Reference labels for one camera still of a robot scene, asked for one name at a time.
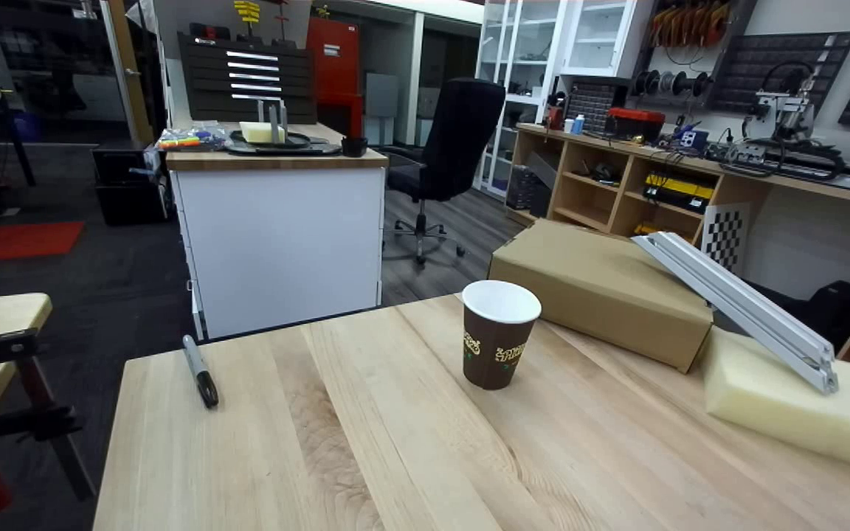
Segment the black and grey marker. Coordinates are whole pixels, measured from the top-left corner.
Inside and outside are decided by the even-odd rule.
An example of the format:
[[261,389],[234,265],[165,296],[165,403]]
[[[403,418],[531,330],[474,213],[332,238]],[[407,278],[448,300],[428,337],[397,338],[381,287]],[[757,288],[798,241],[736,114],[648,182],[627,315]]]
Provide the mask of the black and grey marker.
[[196,387],[199,387],[199,396],[201,396],[205,408],[215,409],[220,408],[220,387],[215,387],[214,374],[211,374],[208,359],[201,358],[199,343],[189,332],[184,332],[181,343],[184,343],[184,353],[187,353],[189,372],[196,378]]

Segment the brown paper cup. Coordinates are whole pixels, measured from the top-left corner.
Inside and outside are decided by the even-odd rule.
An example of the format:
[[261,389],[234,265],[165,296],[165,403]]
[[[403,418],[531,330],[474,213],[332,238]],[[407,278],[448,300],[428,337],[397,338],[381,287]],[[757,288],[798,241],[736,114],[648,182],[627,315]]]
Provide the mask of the brown paper cup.
[[485,389],[506,389],[515,380],[543,303],[531,288],[512,281],[466,282],[462,303],[465,378]]

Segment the white cabinet with wood top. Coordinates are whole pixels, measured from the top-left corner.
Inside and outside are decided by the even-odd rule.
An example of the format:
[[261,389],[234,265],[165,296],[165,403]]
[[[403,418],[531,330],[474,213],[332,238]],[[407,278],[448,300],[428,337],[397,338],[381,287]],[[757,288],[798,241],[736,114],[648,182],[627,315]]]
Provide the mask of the white cabinet with wood top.
[[201,338],[226,338],[381,303],[388,155],[168,151],[165,167]]

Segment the brown cardboard box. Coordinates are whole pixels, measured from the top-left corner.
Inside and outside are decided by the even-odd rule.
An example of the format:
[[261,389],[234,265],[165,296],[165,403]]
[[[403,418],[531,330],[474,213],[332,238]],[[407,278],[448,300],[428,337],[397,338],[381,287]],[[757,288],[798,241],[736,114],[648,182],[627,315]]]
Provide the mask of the brown cardboard box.
[[493,281],[531,288],[543,319],[692,372],[716,315],[636,241],[541,217],[493,251]]

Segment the black office chair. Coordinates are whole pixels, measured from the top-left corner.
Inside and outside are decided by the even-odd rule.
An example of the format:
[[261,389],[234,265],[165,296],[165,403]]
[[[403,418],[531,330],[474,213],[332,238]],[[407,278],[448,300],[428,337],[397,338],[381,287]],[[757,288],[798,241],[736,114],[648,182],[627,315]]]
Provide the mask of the black office chair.
[[428,220],[428,201],[453,201],[465,195],[481,161],[506,105],[506,89],[487,80],[454,76],[441,89],[434,125],[419,158],[388,167],[388,186],[406,191],[416,203],[416,217],[398,217],[392,232],[410,232],[416,265],[428,263],[428,237],[445,237],[444,225]]

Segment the wooden shelf workbench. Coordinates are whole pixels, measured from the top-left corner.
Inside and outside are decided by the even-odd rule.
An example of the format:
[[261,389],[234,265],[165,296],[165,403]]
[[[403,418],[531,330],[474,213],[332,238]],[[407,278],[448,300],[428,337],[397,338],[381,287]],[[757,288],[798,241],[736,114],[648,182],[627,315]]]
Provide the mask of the wooden shelf workbench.
[[[674,229],[766,288],[850,282],[850,188],[754,176],[637,141],[516,126],[515,170],[555,176],[546,216],[600,232]],[[850,315],[839,353],[850,359]]]

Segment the red floor mat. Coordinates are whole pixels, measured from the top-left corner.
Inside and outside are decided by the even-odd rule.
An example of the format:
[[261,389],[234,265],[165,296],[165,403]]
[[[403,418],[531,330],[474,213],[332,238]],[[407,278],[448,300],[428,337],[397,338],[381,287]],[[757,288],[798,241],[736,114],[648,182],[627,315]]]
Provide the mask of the red floor mat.
[[82,229],[82,220],[0,225],[0,263],[72,254]]

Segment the cream foam block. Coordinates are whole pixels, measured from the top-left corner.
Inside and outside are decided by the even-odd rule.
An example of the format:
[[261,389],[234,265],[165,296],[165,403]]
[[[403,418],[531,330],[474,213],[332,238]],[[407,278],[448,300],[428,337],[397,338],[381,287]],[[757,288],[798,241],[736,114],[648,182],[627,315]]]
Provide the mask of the cream foam block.
[[702,369],[707,414],[850,462],[850,363],[832,369],[839,389],[820,396],[751,337],[716,327]]

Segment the small wooden side table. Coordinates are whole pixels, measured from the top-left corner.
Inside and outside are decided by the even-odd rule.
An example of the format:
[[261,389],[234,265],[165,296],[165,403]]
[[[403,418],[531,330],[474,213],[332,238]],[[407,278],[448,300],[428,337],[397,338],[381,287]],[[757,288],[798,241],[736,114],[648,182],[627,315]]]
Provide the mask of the small wooden side table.
[[[47,291],[0,296],[0,437],[26,433],[47,442],[75,495],[88,502],[96,480],[75,433],[82,427],[72,403],[62,403],[43,366],[43,332],[54,313]],[[0,509],[16,502],[0,474]]]

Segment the grey aluminium extrusion rail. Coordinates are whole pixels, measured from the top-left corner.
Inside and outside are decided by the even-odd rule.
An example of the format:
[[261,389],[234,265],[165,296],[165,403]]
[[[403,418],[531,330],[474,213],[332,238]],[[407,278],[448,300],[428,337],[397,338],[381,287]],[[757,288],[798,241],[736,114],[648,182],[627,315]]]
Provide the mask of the grey aluminium extrusion rail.
[[832,396],[839,374],[832,369],[832,343],[803,324],[798,315],[773,303],[747,281],[724,268],[718,260],[693,247],[671,229],[636,237],[636,245],[693,288],[702,300],[721,310],[745,332],[761,343],[788,372],[807,380],[816,393]]

